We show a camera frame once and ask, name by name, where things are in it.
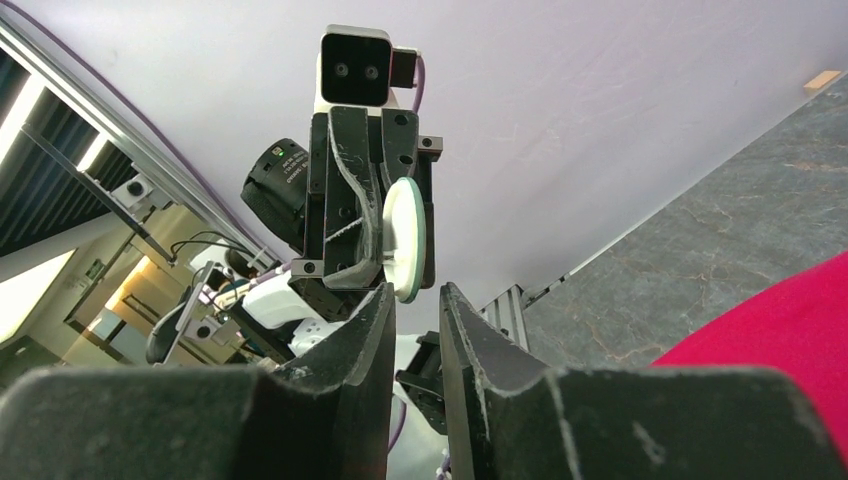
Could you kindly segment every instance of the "red fabric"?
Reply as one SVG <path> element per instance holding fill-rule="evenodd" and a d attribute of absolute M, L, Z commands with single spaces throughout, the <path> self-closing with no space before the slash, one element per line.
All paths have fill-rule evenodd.
<path fill-rule="evenodd" d="M 747 300 L 654 365 L 782 370 L 810 398 L 848 464 L 848 252 Z"/>

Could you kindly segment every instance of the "white disc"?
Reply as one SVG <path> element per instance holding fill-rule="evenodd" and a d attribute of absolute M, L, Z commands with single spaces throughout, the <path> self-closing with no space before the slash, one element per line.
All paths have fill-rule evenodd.
<path fill-rule="evenodd" d="M 402 177 L 383 204 L 383 271 L 403 303 L 415 300 L 424 277 L 424 201 L 415 180 Z"/>

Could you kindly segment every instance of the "ceiling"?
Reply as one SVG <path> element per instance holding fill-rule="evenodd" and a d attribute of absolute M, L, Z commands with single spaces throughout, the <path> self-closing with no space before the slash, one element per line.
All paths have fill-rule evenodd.
<path fill-rule="evenodd" d="M 421 132 L 445 137 L 438 281 L 478 306 L 568 272 L 802 105 L 809 79 L 848 68 L 845 0 L 16 3 L 286 258 L 239 192 L 271 142 L 307 143 L 324 27 L 381 28 L 422 49 Z M 54 43 L 5 15 L 149 134 Z M 435 293 L 399 309 L 402 331 L 435 328 Z"/>
<path fill-rule="evenodd" d="M 5 119 L 29 73 L 0 51 L 0 119 Z M 27 117 L 37 132 L 75 165 L 97 131 L 49 91 Z M 111 144 L 87 173 L 107 190 L 135 175 L 130 159 Z M 0 160 L 0 257 L 109 212 L 108 207 L 23 134 Z"/>

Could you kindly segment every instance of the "webcam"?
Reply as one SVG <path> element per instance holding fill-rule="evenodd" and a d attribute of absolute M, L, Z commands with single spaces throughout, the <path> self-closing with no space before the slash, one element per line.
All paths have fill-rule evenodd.
<path fill-rule="evenodd" d="M 321 39 L 321 96 L 380 107 L 389 100 L 392 43 L 382 30 L 330 25 Z"/>

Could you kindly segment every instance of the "gray marble floor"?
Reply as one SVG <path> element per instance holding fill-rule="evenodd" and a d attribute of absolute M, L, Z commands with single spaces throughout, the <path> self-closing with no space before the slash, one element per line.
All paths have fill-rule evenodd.
<path fill-rule="evenodd" d="M 848 77 L 525 312 L 570 367 L 649 364 L 774 283 L 848 250 Z"/>

